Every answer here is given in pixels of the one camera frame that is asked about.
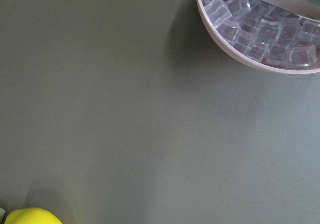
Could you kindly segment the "pink bowl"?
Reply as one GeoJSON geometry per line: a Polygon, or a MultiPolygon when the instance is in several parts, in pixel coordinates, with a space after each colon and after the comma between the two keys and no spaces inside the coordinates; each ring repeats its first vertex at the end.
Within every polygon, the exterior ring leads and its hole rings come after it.
{"type": "Polygon", "coordinates": [[[237,51],[235,48],[233,48],[230,44],[227,43],[227,41],[218,33],[218,31],[215,29],[215,27],[210,22],[205,10],[204,6],[202,4],[202,0],[196,0],[198,12],[200,14],[201,20],[206,28],[206,31],[210,35],[210,37],[213,39],[213,41],[223,50],[226,54],[228,54],[233,59],[237,60],[238,62],[245,64],[249,67],[263,70],[267,72],[272,73],[281,73],[281,74],[290,74],[290,75],[304,75],[304,74],[314,74],[319,73],[320,71],[320,53],[317,52],[317,58],[318,62],[313,65],[313,68],[302,68],[302,69],[282,69],[277,67],[272,67],[269,65],[265,65],[263,63],[256,62],[245,55],[241,54],[239,51],[237,51]]]}

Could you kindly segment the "clear ice cubes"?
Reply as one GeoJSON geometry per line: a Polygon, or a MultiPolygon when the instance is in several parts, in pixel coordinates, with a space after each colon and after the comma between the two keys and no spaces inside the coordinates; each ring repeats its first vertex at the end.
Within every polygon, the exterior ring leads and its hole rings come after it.
{"type": "Polygon", "coordinates": [[[201,0],[218,33],[246,57],[282,69],[313,68],[320,22],[261,0],[201,0]]]}

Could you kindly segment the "yellow lemon upper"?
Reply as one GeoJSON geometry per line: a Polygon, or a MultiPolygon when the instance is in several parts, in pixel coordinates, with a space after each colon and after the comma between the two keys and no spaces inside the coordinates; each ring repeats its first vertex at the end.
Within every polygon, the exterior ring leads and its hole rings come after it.
{"type": "Polygon", "coordinates": [[[62,221],[52,214],[50,211],[39,208],[39,207],[30,207],[17,209],[8,214],[6,217],[5,223],[44,223],[44,224],[62,224],[62,221]]]}

